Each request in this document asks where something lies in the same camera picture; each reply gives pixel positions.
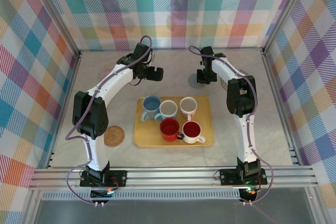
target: plaid wall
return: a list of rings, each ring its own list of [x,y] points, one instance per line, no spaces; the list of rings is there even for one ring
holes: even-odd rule
[[[54,0],[78,47],[260,47],[287,0]]]
[[[299,0],[269,53],[301,157],[336,223],[336,0]]]
[[[0,0],[0,224],[43,168],[74,61],[41,0]]]

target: wooden tray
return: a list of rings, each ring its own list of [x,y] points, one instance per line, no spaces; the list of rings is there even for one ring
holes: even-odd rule
[[[180,110],[180,101],[184,97],[160,97],[161,101],[172,100],[176,102],[179,108],[177,112],[176,119],[180,124],[180,131],[182,130],[183,124],[187,121],[183,117]],[[145,122],[140,120],[142,113],[142,101],[144,98],[138,100],[137,114],[135,119],[134,127],[134,142],[137,146],[142,147],[157,147],[157,146],[209,146],[214,142],[214,133],[212,128],[211,119],[211,109],[210,102],[207,97],[193,97],[198,104],[197,111],[193,116],[192,120],[196,121],[202,127],[202,135],[205,137],[205,143],[194,143],[187,144],[183,140],[174,140],[172,142],[167,142],[162,139],[160,132],[160,121],[147,119]]]

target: marble table surface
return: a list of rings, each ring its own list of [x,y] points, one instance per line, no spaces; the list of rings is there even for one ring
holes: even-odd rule
[[[257,152],[271,165],[292,165],[288,144],[259,49],[217,49],[238,69],[256,79],[259,106],[255,115]],[[76,166],[87,161],[81,140],[65,141],[72,128],[74,95],[95,86],[128,51],[84,52],[75,84],[60,130],[52,167]],[[201,58],[188,50],[157,50],[152,66],[164,68],[161,82],[142,81],[124,86],[108,105],[109,126],[125,131],[117,147],[106,147],[111,166],[235,166],[238,153],[238,131],[226,107],[226,91],[220,82],[200,89],[189,86],[188,77],[201,68]],[[149,94],[158,96],[204,95],[210,100],[214,143],[209,147],[138,147],[133,142],[137,100]]]

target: blue mug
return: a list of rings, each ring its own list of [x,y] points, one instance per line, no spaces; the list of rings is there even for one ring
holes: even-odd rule
[[[166,118],[175,118],[177,115],[177,104],[174,101],[166,100],[160,104],[160,112],[155,115],[155,120],[163,121]]]
[[[142,102],[143,112],[141,114],[141,121],[147,119],[154,119],[155,115],[160,112],[161,99],[156,95],[149,95]]]

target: mug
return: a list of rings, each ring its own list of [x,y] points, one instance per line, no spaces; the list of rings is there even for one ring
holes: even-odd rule
[[[196,113],[197,102],[192,97],[185,97],[180,101],[180,109],[184,117],[190,121]]]
[[[174,118],[177,114],[177,104],[174,101],[167,100],[161,103],[160,112],[155,115],[154,119],[162,121],[166,118]]]
[[[176,139],[183,139],[183,134],[179,132],[180,125],[174,118],[166,118],[160,123],[162,138],[168,142]]]
[[[161,99],[156,95],[149,95],[142,102],[143,112],[141,114],[141,121],[147,119],[154,119],[155,115],[160,111]]]
[[[188,144],[196,142],[205,143],[205,137],[201,135],[202,128],[195,121],[187,121],[182,126],[183,140]]]

